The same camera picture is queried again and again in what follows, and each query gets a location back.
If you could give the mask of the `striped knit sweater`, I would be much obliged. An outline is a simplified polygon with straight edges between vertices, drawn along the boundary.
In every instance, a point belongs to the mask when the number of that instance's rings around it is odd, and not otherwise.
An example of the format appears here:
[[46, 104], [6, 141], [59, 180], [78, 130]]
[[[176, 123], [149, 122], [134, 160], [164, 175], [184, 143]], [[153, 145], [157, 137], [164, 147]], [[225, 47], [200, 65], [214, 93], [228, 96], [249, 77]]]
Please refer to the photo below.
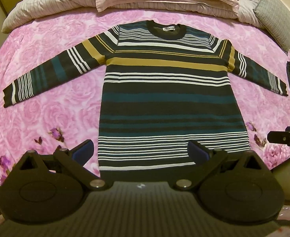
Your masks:
[[98, 137], [102, 178], [149, 181], [200, 160], [189, 141], [246, 151], [250, 141], [228, 77], [286, 96], [286, 84], [229, 40], [185, 25], [152, 20], [122, 24], [61, 52], [4, 89], [6, 107], [101, 65]]

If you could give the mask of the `pink floral bed blanket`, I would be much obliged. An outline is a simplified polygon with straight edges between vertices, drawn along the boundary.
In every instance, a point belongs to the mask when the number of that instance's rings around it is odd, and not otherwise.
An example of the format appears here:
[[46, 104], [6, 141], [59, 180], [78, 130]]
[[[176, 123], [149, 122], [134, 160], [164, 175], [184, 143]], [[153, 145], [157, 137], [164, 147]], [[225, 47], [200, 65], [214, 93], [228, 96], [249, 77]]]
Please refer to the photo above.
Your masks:
[[0, 49], [0, 183], [27, 150], [47, 154], [61, 145], [51, 136], [52, 128], [62, 131], [68, 148], [86, 139], [96, 141], [105, 68], [99, 67], [9, 108], [3, 106], [3, 89], [18, 76], [87, 38], [118, 24], [142, 20], [184, 24], [228, 39], [238, 51], [287, 80], [290, 53], [285, 53], [264, 31], [236, 20], [156, 10], [98, 13], [92, 8], [36, 19], [12, 31]]

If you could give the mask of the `grey checked cushion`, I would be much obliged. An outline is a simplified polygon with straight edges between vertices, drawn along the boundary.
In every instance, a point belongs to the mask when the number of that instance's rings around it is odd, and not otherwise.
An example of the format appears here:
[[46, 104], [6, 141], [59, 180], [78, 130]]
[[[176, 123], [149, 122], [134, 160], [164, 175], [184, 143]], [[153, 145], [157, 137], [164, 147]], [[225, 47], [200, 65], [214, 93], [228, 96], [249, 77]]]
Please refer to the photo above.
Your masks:
[[290, 49], [290, 10], [281, 0], [259, 0], [256, 18], [284, 52]]

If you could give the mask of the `grey striped pillow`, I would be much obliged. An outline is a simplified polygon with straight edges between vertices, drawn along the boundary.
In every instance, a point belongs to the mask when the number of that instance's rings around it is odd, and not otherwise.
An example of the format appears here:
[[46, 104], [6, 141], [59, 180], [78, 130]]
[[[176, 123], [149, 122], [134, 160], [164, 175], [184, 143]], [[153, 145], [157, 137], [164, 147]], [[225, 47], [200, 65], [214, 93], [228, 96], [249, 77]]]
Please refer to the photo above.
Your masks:
[[12, 30], [33, 19], [81, 7], [94, 8], [96, 0], [22, 0], [4, 20], [1, 32], [9, 34]]

